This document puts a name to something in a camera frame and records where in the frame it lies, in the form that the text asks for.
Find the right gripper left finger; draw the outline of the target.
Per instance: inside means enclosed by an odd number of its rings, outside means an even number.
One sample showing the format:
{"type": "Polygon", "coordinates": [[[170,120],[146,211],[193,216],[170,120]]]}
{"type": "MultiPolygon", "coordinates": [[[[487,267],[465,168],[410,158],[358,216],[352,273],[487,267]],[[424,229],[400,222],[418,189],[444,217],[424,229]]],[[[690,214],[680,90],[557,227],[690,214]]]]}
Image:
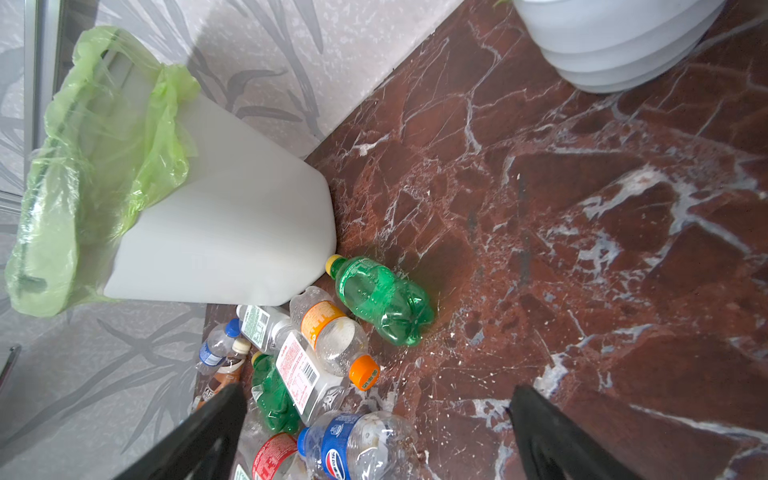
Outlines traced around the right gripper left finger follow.
{"type": "Polygon", "coordinates": [[[227,479],[246,413],[241,387],[228,385],[118,477],[227,479]]]}

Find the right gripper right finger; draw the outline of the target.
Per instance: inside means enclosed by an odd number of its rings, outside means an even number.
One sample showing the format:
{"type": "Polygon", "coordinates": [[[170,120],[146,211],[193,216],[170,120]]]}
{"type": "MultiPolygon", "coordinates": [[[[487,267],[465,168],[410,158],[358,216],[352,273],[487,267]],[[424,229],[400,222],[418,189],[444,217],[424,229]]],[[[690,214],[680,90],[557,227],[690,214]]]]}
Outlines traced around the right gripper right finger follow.
{"type": "Polygon", "coordinates": [[[515,387],[506,411],[528,479],[637,479],[531,385],[515,387]]]}

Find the small bottle blue label crushed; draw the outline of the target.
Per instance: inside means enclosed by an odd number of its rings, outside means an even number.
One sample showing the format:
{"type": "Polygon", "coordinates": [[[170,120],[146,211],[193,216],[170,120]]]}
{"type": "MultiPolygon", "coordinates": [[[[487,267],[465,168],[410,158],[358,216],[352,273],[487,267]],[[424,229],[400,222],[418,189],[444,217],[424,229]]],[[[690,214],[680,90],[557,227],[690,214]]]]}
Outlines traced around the small bottle blue label crushed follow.
{"type": "Polygon", "coordinates": [[[298,453],[320,479],[418,479],[417,433],[410,422],[386,411],[331,411],[303,429],[298,453]]]}

